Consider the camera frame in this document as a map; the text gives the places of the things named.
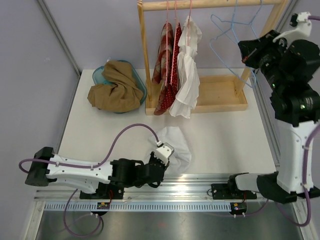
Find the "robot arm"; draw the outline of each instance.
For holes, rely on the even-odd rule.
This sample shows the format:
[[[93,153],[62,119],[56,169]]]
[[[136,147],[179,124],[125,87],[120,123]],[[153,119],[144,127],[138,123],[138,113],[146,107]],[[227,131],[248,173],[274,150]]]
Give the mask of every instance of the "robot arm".
[[[150,187],[157,188],[164,178],[173,153],[174,148],[171,145],[159,142],[158,148],[151,152],[147,164],[139,160],[120,158],[94,168],[97,162],[66,158],[54,154],[51,147],[44,147],[35,154],[34,158],[49,160],[55,164],[33,162],[25,183],[40,187],[68,186],[80,189],[82,193],[89,195],[94,195],[97,189],[107,185],[123,189],[148,184]],[[91,166],[91,168],[63,166],[61,163]]]
[[[272,89],[270,100],[280,133],[281,166],[279,172],[271,174],[230,176],[230,196],[239,197],[245,191],[259,192],[282,204],[295,202],[297,196],[304,197],[305,188],[310,198],[320,196],[312,181],[312,151],[308,152],[307,166],[303,160],[307,138],[320,118],[319,94],[308,84],[320,67],[318,46],[306,40],[312,28],[309,16],[309,12],[294,14],[290,21],[293,30],[282,34],[271,30],[259,39],[238,43],[242,62],[260,69]],[[304,168],[306,183],[302,185]],[[219,195],[219,189],[212,191]]]

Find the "blue wire hanger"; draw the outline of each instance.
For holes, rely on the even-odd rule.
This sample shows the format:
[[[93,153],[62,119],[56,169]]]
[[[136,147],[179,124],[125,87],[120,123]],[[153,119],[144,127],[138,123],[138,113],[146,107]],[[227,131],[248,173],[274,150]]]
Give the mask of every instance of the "blue wire hanger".
[[[253,86],[252,86],[252,85],[248,84],[246,80],[242,79],[237,73],[235,73],[235,72],[225,63],[225,61],[221,58],[221,56],[217,53],[217,51],[216,51],[216,50],[214,49],[214,47],[212,46],[212,43],[213,43],[213,41],[218,40],[219,37],[225,35],[225,36],[227,36],[234,44],[237,45],[237,44],[239,43],[239,39],[238,39],[238,36],[237,36],[237,34],[236,34],[236,32],[235,32],[235,24],[248,25],[248,26],[250,26],[250,28],[251,28],[251,30],[252,30],[255,38],[257,39],[258,36],[257,36],[257,34],[256,34],[256,32],[255,32],[255,30],[254,30],[254,28],[253,28],[253,26],[252,26],[252,24],[253,24],[254,20],[256,19],[256,16],[258,15],[258,13],[260,12],[262,6],[263,6],[263,0],[260,0],[260,1],[261,1],[261,4],[260,4],[259,9],[257,10],[257,12],[255,13],[255,15],[252,17],[252,19],[251,19],[249,22],[238,22],[238,21],[235,21],[236,11],[237,11],[237,7],[238,7],[238,0],[235,1],[235,6],[234,6],[234,10],[233,10],[233,14],[232,14],[232,19],[231,19],[231,21],[222,20],[220,17],[218,17],[218,16],[215,15],[215,14],[212,14],[211,17],[210,17],[210,19],[211,19],[211,21],[213,22],[213,24],[216,25],[216,26],[221,30],[221,32],[222,32],[220,35],[218,35],[217,37],[214,37],[214,38],[212,38],[212,39],[210,40],[210,43],[209,43],[210,48],[211,48],[212,51],[215,53],[215,55],[219,58],[219,60],[223,63],[223,65],[224,65],[227,69],[229,69],[229,71],[230,71],[231,73],[233,73],[239,80],[243,81],[243,82],[244,82],[247,86],[249,86],[250,88],[254,88],[254,87],[256,86],[256,84],[257,84],[257,76],[256,76],[256,74],[254,73],[253,69],[250,68],[250,71],[251,71],[251,74],[252,74],[252,77],[253,77]],[[230,28],[229,28],[228,30],[225,30],[225,31],[224,31],[224,30],[214,21],[213,17],[217,18],[221,23],[230,23]],[[232,31],[235,41],[228,35],[228,32],[229,32],[229,31]]]

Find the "fabric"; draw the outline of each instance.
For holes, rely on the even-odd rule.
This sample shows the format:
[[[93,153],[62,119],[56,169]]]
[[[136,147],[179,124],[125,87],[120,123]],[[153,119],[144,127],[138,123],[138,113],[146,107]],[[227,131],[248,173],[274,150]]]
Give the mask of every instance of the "fabric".
[[[174,153],[170,157],[170,164],[165,174],[183,174],[188,169],[192,155],[187,143],[187,140],[178,126],[166,126],[160,131],[157,131],[156,134],[159,137],[159,140],[163,143],[168,143],[174,148]],[[155,137],[150,136],[148,140],[157,147],[155,142]],[[148,163],[150,158],[150,153],[145,157],[144,163]]]
[[[158,58],[155,63],[153,76],[152,76],[152,83],[153,84],[160,84],[162,81],[162,87],[159,95],[158,104],[156,109],[154,110],[154,115],[161,115],[166,112],[167,109],[162,108],[162,104],[165,100],[166,96],[166,74],[170,76],[170,68],[171,68],[171,61],[172,61],[172,54],[173,54],[173,46],[174,46],[174,32],[172,29],[172,25],[168,23],[168,32],[167,32],[167,25],[165,24],[161,31],[161,43],[158,50]]]
[[[177,69],[177,59],[178,59],[178,54],[179,54],[179,47],[178,47],[178,42],[180,39],[180,36],[182,34],[181,31],[181,26],[180,23],[178,24],[176,28],[176,33],[175,33],[175,39],[174,42],[176,44],[176,48],[174,49],[174,53],[172,56],[172,66],[170,70],[170,81],[168,81],[167,86],[162,86],[165,88],[163,92],[164,93],[164,100],[161,104],[161,111],[165,113],[167,109],[171,107],[171,105],[174,103],[176,99],[176,94],[178,93],[179,90],[179,79],[178,79],[178,69]]]
[[[198,76],[195,56],[198,51],[198,43],[202,38],[202,32],[190,17],[189,30],[188,18],[183,25],[183,31],[178,42],[179,54],[177,56],[177,68],[180,80],[180,89],[170,108],[170,114],[174,117],[183,116],[190,118],[191,109],[195,109],[199,96],[200,79]]]
[[[91,87],[87,99],[92,107],[117,113],[139,108],[144,93],[138,89],[132,72],[132,66],[128,62],[108,61],[102,75],[112,84]]]

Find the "red polka dot dress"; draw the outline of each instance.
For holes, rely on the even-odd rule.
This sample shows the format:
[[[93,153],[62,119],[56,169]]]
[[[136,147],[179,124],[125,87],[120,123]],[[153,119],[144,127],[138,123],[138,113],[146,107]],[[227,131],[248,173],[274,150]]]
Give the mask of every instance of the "red polka dot dress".
[[[162,85],[161,93],[159,96],[159,102],[156,110],[154,111],[154,115],[162,115],[171,107],[176,99],[176,94],[179,91],[179,76],[178,76],[178,68],[177,68],[177,59],[179,54],[178,42],[180,36],[182,34],[180,23],[175,29],[175,39],[174,44],[175,48],[172,55],[172,66],[168,71],[168,83],[167,86],[165,84]]]

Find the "wooden post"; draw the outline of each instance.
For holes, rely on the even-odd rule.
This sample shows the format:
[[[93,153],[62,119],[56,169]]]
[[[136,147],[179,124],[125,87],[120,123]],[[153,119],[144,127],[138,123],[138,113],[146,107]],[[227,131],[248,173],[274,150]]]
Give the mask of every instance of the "wooden post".
[[[150,68],[149,68],[149,59],[148,59],[148,50],[147,50],[147,37],[146,37],[146,26],[145,26],[145,16],[143,10],[142,0],[137,1],[140,29],[141,29],[141,39],[142,39],[142,48],[144,56],[144,65],[145,65],[145,75],[146,75],[146,89],[147,89],[147,101],[146,107],[148,108],[149,102],[152,100],[152,90],[151,90],[151,78],[150,78]]]
[[[262,29],[260,37],[262,37],[263,35],[265,35],[270,30],[272,30],[276,27],[280,17],[282,16],[283,12],[285,11],[287,3],[288,3],[288,0],[282,0],[282,2],[280,4],[274,5],[266,23]],[[246,67],[241,75],[241,78],[243,80],[247,81],[248,78],[250,77],[250,75],[251,75],[251,71],[248,67]],[[244,86],[245,86],[245,83],[237,78],[236,81],[234,82],[234,93],[237,97],[241,94]]]
[[[281,4],[282,0],[263,0],[263,5],[276,5]],[[208,9],[208,8],[223,8],[240,6],[259,6],[261,0],[194,0],[192,1],[193,9]],[[169,10],[175,9],[175,1],[169,1]],[[176,4],[176,9],[189,9],[190,0],[179,0]],[[161,11],[167,10],[167,1],[151,1],[144,2],[142,9],[146,11]]]

